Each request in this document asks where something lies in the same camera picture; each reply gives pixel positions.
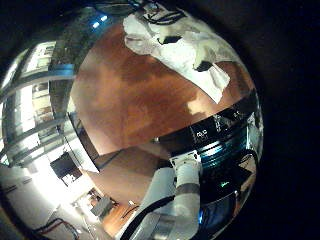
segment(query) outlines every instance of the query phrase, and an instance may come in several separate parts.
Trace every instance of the black background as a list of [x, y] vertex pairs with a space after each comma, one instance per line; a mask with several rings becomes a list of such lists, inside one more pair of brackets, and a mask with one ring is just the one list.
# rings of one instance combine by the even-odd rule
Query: black background
[[[10, 0], [0, 6], [1, 75], [26, 39], [76, 0]], [[320, 239], [319, 44], [316, 1], [169, 1], [212, 24], [247, 65], [264, 114], [261, 169], [222, 239]]]

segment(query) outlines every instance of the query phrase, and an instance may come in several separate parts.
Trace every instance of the black cable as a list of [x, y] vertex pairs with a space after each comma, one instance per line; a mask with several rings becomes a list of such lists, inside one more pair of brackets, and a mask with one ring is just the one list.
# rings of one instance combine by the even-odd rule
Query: black cable
[[128, 212], [126, 212], [125, 215], [121, 216], [121, 218], [125, 218], [126, 216], [128, 216], [129, 213], [131, 213], [133, 210], [137, 209], [138, 207], [139, 207], [139, 205], [138, 205], [138, 206], [134, 206], [134, 207], [131, 208]]
[[64, 220], [63, 220], [62, 218], [55, 218], [55, 219], [53, 219], [52, 221], [48, 222], [47, 224], [45, 224], [45, 225], [43, 225], [43, 226], [41, 226], [41, 227], [39, 227], [39, 228], [33, 229], [33, 231], [35, 231], [35, 232], [42, 231], [42, 230], [50, 227], [50, 226], [51, 226], [53, 223], [55, 223], [56, 221], [64, 221]]
[[99, 169], [103, 169], [106, 165], [108, 165], [112, 160], [114, 160], [121, 152], [123, 151], [123, 149], [121, 149], [120, 151], [116, 152], [115, 154], [113, 154], [110, 158], [108, 158], [107, 161], [105, 161], [104, 163], [102, 163], [99, 167]]
[[169, 202], [173, 201], [173, 199], [174, 199], [174, 195], [173, 195], [173, 196], [169, 196], [169, 197], [165, 197], [165, 198], [162, 198], [162, 199], [160, 199], [160, 200], [152, 203], [151, 205], [149, 205], [148, 207], [146, 207], [145, 209], [143, 209], [143, 210], [132, 220], [132, 222], [129, 224], [129, 226], [126, 228], [126, 230], [125, 230], [124, 233], [122, 234], [120, 240], [130, 239], [131, 235], [134, 233], [134, 231], [136, 230], [136, 228], [140, 225], [140, 223], [142, 222], [142, 220], [145, 218], [145, 216], [146, 216], [148, 213], [153, 212], [154, 210], [165, 206], [165, 205], [168, 204]]

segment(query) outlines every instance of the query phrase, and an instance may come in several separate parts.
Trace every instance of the white cloth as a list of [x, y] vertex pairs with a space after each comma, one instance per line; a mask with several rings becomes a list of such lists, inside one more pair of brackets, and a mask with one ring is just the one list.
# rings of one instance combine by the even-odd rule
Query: white cloth
[[[175, 24], [186, 25], [188, 24], [188, 20]], [[134, 14], [129, 15], [123, 20], [123, 26], [126, 32], [125, 44], [129, 49], [139, 55], [149, 54], [157, 58], [164, 65], [200, 87], [216, 103], [219, 103], [222, 92], [230, 81], [230, 77], [214, 62], [222, 60], [240, 61], [237, 59], [232, 48], [222, 38], [218, 37], [213, 31], [212, 33], [196, 32], [191, 31], [190, 26], [186, 26], [186, 29], [189, 30], [183, 33], [182, 38], [178, 42], [161, 45], [157, 39], [162, 26], [142, 22]], [[218, 42], [218, 45], [221, 45], [222, 49], [213, 50], [215, 61], [212, 62], [213, 66], [208, 71], [198, 72], [193, 69], [196, 49], [201, 40], [208, 39]]]

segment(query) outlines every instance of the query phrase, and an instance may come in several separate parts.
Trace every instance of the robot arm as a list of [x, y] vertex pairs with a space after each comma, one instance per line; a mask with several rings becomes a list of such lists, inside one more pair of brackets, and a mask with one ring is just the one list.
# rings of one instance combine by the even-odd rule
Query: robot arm
[[196, 151], [191, 151], [171, 158], [170, 161], [177, 178], [171, 213], [164, 210], [148, 213], [132, 234], [132, 240], [190, 239], [198, 231], [200, 157]]

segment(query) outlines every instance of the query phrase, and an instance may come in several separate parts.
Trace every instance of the wooden floor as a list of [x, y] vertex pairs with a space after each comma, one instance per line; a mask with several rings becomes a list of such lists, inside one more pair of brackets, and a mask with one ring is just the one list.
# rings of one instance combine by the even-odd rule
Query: wooden floor
[[102, 226], [104, 230], [111, 236], [114, 237], [123, 225], [129, 220], [134, 211], [130, 211], [124, 218], [121, 218], [125, 213], [128, 212], [128, 205], [115, 206], [111, 212], [102, 220]]
[[71, 96], [100, 155], [149, 142], [203, 120], [239, 101], [254, 86], [238, 64], [217, 64], [231, 80], [219, 104], [151, 56], [124, 45], [122, 24], [96, 42]]

